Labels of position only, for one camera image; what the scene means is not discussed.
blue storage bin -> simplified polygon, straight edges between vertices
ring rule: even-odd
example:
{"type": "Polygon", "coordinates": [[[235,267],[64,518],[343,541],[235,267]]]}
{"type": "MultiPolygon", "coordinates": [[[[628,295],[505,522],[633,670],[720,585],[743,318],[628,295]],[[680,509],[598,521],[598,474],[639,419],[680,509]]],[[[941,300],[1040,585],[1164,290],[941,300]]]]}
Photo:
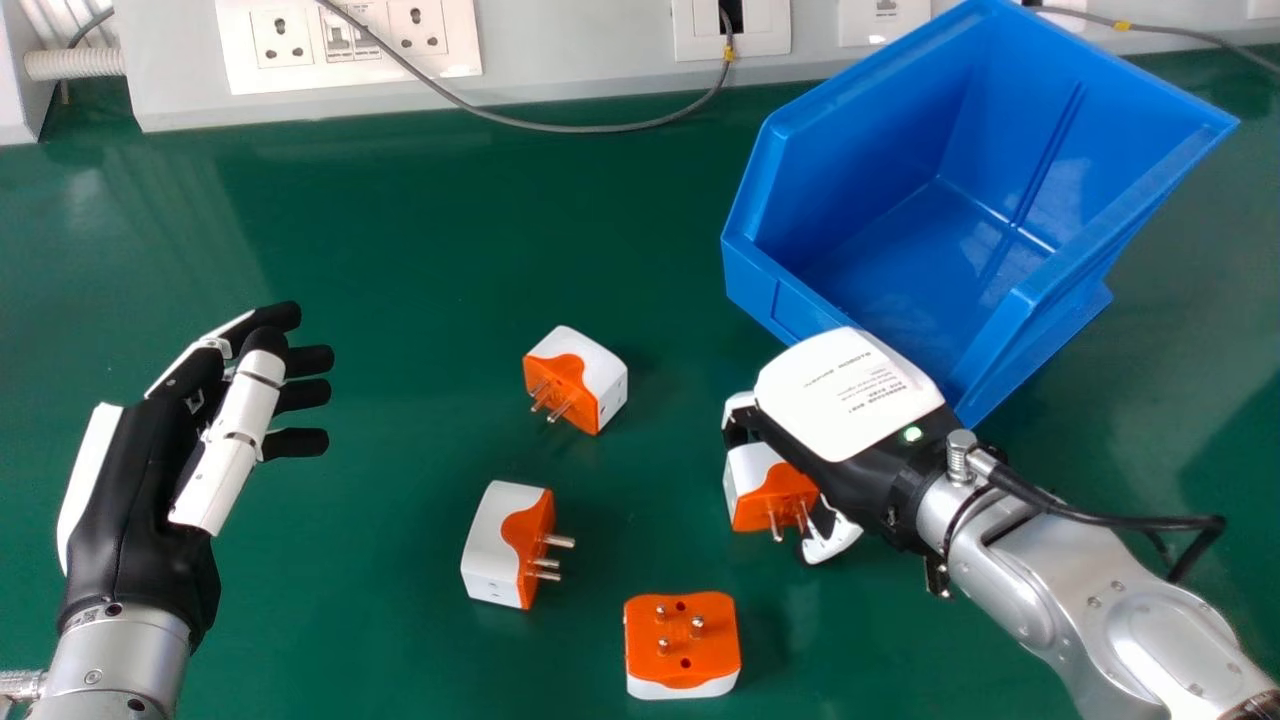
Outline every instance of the blue storage bin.
{"type": "Polygon", "coordinates": [[[977,424],[1235,118],[1009,0],[969,0],[773,113],[722,247],[791,345],[877,334],[977,424]]]}

